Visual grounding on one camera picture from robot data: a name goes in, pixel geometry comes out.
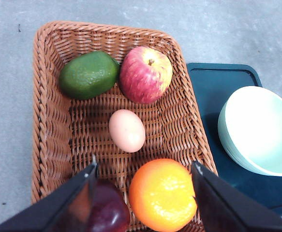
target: white bowl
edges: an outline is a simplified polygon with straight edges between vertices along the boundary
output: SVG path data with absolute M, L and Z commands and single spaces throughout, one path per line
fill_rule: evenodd
M 218 119 L 228 155 L 258 174 L 282 176 L 282 98 L 261 87 L 235 91 Z

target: lime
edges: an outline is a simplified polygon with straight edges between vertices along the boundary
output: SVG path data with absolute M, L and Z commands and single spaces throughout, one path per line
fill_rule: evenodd
M 63 67 L 59 87 L 70 98 L 86 100 L 112 88 L 118 75 L 118 62 L 103 51 L 94 51 L 74 58 Z

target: gray floor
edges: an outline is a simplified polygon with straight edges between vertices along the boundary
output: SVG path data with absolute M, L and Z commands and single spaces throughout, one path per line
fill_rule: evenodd
M 282 0 L 174 2 L 0 0 L 0 222 L 30 205 L 32 40 L 46 22 L 163 30 L 187 63 L 249 64 L 282 97 Z

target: apple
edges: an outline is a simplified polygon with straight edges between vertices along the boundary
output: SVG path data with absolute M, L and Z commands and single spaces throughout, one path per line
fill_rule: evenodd
M 159 99 L 172 79 L 169 58 L 149 47 L 133 48 L 125 57 L 119 75 L 123 94 L 136 103 L 150 104 Z

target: brown egg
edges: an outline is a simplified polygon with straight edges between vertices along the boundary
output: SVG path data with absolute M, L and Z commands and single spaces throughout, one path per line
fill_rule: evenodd
M 123 151 L 136 152 L 145 142 L 145 127 L 141 119 L 130 110 L 113 113 L 108 128 L 113 142 Z

